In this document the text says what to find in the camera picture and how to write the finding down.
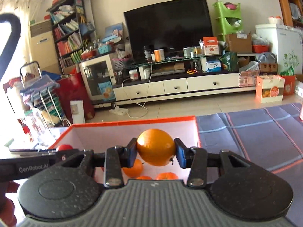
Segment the person's hand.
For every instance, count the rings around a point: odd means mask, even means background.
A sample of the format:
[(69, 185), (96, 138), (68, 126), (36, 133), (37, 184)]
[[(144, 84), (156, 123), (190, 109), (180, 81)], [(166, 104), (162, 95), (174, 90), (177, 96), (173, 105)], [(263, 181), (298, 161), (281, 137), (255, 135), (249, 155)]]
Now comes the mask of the person's hand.
[(6, 197), (8, 193), (16, 193), (19, 184), (14, 181), (1, 183), (1, 226), (15, 226), (17, 219), (14, 215), (15, 205)]

